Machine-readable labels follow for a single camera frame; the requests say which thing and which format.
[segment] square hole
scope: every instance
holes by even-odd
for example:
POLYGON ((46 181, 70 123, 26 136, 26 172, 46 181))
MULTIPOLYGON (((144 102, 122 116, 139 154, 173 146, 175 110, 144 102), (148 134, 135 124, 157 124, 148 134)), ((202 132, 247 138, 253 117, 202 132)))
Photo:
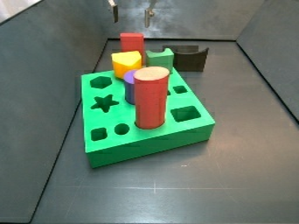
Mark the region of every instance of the square hole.
POLYGON ((202 117, 199 110, 194 107, 175 108, 171 110, 174 120, 181 123, 202 117))
POLYGON ((91 131, 91 140, 92 141, 99 141, 103 140, 108 137, 108 131, 106 128, 100 128, 100 129, 94 129, 91 131))
POLYGON ((177 86, 173 89, 174 89, 177 94, 183 94, 183 93, 189 92, 185 86, 177 86))

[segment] circular hole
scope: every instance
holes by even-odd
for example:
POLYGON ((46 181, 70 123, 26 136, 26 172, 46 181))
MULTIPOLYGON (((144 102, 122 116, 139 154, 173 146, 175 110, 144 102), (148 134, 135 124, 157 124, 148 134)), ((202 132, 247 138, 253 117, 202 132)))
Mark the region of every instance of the circular hole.
POLYGON ((116 127, 115 127, 115 132, 123 136, 127 132, 130 131, 130 127, 127 124, 120 123, 116 127))

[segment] hexagonal hole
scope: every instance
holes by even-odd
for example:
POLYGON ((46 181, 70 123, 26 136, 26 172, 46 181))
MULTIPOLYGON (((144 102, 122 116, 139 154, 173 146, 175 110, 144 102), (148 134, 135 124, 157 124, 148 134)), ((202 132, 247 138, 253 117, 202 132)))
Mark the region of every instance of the hexagonal hole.
POLYGON ((199 110, 194 107, 175 108, 171 110, 174 120, 181 123, 202 117, 199 110))
POLYGON ((177 94, 183 94, 183 93, 189 92, 185 86, 177 86, 173 89, 174 89, 177 94))
POLYGON ((112 84, 112 80, 108 77, 99 76, 94 80, 90 81, 90 85, 92 88, 107 88, 112 84))
POLYGON ((100 128, 100 129, 94 129, 91 131, 91 140, 92 141, 99 141, 103 140, 108 137, 108 131, 106 128, 100 128))

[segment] yellow pentagon block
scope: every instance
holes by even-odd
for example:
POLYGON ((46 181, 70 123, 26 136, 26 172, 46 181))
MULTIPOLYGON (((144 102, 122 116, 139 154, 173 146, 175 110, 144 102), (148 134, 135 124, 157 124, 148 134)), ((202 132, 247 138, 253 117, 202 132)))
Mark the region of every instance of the yellow pentagon block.
POLYGON ((126 72, 143 67, 142 54, 139 51, 118 52, 112 53, 111 56, 115 76, 120 79, 124 79, 126 72))

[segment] green shape sorter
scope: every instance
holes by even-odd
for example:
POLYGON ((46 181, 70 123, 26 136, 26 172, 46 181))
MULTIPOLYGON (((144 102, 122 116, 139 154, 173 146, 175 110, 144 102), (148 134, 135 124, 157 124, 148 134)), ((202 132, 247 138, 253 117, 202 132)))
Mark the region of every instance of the green shape sorter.
POLYGON ((86 153, 92 168, 209 140, 215 121, 173 69, 166 121, 157 129, 135 125, 136 107, 126 100, 114 71, 82 76, 86 153))

